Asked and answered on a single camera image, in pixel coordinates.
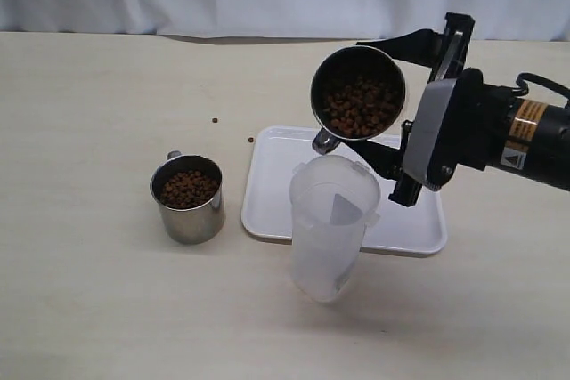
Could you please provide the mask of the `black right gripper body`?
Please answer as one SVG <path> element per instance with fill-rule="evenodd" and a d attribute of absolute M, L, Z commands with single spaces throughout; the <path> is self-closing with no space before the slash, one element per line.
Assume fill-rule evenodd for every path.
<path fill-rule="evenodd" d="M 474 26 L 475 20 L 467 14 L 445 14 L 444 30 L 440 32 L 444 36 L 443 46 L 436 65 L 430 69 L 427 81 L 428 84 L 437 80 L 456 79 L 429 167 L 430 173 L 452 173 L 451 178 L 458 165 L 479 170 L 485 168 L 490 157 L 490 133 L 481 129 L 481 122 L 493 115 L 493 109 L 485 106 L 485 96 L 492 92 L 501 95 L 509 92 L 508 89 L 486 84 L 480 69 L 466 66 Z M 405 145 L 402 160 L 414 119 L 402 124 L 402 144 Z M 414 206 L 422 189 L 427 187 L 415 182 L 402 169 L 389 199 L 400 206 Z"/>

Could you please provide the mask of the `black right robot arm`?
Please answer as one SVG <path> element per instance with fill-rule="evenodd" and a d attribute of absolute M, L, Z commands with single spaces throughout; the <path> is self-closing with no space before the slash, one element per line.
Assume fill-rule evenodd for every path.
<path fill-rule="evenodd" d="M 529 84 L 564 98 L 567 87 L 533 73 L 514 86 L 490 85 L 480 69 L 464 63 L 475 26 L 467 14 L 449 12 L 444 31 L 425 28 L 362 46 L 394 60 L 431 70 L 415 118 L 404 121 L 399 149 L 352 142 L 381 177 L 395 181 L 389 200 L 414 206 L 422 189 L 439 191 L 457 166 L 488 166 L 569 189 L 569 108 L 528 98 Z"/>

